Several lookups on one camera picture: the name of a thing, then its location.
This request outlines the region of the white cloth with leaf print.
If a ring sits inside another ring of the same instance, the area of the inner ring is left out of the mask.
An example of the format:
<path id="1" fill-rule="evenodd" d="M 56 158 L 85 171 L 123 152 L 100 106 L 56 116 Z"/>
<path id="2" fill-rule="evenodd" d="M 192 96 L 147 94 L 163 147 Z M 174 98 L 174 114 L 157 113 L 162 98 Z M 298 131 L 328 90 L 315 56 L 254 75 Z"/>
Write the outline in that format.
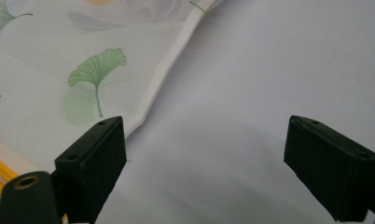
<path id="1" fill-rule="evenodd" d="M 0 0 L 0 161 L 52 171 L 99 120 L 133 132 L 222 1 Z"/>

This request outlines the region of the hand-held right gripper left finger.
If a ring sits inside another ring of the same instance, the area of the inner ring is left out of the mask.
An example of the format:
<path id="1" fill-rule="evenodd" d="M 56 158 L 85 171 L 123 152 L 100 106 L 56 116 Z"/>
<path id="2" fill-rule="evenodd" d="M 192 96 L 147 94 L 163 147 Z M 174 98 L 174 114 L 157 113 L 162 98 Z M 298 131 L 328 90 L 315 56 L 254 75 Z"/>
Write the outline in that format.
<path id="1" fill-rule="evenodd" d="M 126 162 L 123 119 L 93 125 L 55 160 L 59 213 L 95 224 Z"/>

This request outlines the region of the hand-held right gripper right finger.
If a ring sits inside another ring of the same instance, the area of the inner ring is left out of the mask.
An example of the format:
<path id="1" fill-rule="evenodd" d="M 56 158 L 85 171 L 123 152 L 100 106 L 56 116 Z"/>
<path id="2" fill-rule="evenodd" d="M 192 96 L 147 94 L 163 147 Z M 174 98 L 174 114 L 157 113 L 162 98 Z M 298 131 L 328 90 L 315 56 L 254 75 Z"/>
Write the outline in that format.
<path id="1" fill-rule="evenodd" d="M 339 222 L 375 215 L 375 152 L 314 119 L 289 119 L 284 162 Z"/>

